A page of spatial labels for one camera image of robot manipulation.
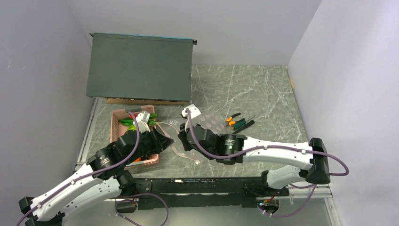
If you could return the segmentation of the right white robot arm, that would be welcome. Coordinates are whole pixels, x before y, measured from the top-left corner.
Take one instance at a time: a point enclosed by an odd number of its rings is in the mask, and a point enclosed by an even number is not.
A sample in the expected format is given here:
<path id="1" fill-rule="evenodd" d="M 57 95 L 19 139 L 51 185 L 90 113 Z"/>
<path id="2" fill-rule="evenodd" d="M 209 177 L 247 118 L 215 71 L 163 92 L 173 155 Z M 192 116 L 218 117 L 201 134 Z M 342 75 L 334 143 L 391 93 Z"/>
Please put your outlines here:
<path id="1" fill-rule="evenodd" d="M 225 165 L 245 162 L 282 164 L 275 170 L 262 172 L 259 189 L 271 195 L 278 189 L 296 182 L 315 185 L 329 184 L 330 172 L 325 145 L 320 138 L 304 143 L 279 143 L 239 134 L 215 134 L 196 125 L 181 126 L 178 138 L 184 150 L 196 150 L 209 160 Z"/>

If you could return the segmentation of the long green pepper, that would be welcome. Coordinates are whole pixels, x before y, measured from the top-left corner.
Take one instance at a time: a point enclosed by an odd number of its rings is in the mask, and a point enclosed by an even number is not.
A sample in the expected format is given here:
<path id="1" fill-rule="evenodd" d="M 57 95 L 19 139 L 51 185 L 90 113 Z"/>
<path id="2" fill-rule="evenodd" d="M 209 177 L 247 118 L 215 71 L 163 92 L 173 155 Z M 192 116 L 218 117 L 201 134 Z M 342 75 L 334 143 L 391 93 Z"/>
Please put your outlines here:
<path id="1" fill-rule="evenodd" d="M 130 127 L 131 125 L 134 124 L 134 122 L 133 122 L 132 120 L 130 120 L 130 121 L 129 121 L 129 120 L 127 120 L 127 121 L 120 120 L 119 123 L 120 123 L 121 125 L 127 126 L 127 127 Z M 156 125 L 157 125 L 157 122 L 156 122 L 156 121 L 149 121 L 149 122 L 147 122 L 147 124 L 150 125 L 150 126 L 156 126 Z"/>
<path id="2" fill-rule="evenodd" d="M 157 117 L 158 115 L 156 114 L 156 113 L 151 113 L 150 114 L 150 117 L 149 117 L 149 119 L 148 119 L 148 122 L 149 121 L 155 121 L 156 120 L 156 117 Z M 121 119 L 121 120 L 124 120 L 124 121 L 127 121 L 127 120 L 132 120 L 132 121 L 134 121 L 131 117 L 128 117 L 128 118 L 125 118 L 125 119 Z"/>

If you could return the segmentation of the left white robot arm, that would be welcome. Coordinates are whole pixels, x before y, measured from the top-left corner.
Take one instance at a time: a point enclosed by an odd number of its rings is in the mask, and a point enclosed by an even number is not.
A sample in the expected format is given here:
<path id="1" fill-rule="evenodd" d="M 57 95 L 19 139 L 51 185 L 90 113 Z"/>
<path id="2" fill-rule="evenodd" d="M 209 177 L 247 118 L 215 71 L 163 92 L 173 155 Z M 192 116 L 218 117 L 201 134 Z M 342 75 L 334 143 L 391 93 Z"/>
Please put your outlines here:
<path id="1" fill-rule="evenodd" d="M 79 210 L 109 198 L 135 195 L 135 180 L 125 167 L 138 158 L 163 152 L 173 142 L 155 129 L 127 131 L 50 191 L 22 198 L 19 206 L 23 217 L 17 225 L 60 226 L 67 216 Z"/>

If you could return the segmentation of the clear zip top bag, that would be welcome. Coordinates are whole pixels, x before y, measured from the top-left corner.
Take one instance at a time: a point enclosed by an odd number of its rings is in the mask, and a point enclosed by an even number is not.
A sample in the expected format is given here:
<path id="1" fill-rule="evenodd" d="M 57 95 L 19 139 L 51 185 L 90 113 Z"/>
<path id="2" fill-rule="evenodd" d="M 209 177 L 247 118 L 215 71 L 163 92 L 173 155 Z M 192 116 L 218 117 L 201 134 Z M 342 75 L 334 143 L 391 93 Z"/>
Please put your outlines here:
<path id="1" fill-rule="evenodd" d="M 174 140 L 174 143 L 168 148 L 180 159 L 186 159 L 193 162 L 195 165 L 201 164 L 201 157 L 197 156 L 193 151 L 185 151 L 183 145 L 178 138 L 180 132 L 180 124 L 185 128 L 186 122 L 179 122 L 178 120 L 159 121 L 156 123 L 156 128 L 160 129 L 161 133 Z M 202 113 L 193 119 L 194 125 L 201 125 L 206 129 L 220 135 L 227 133 L 229 129 L 225 125 L 225 120 L 220 113 Z"/>

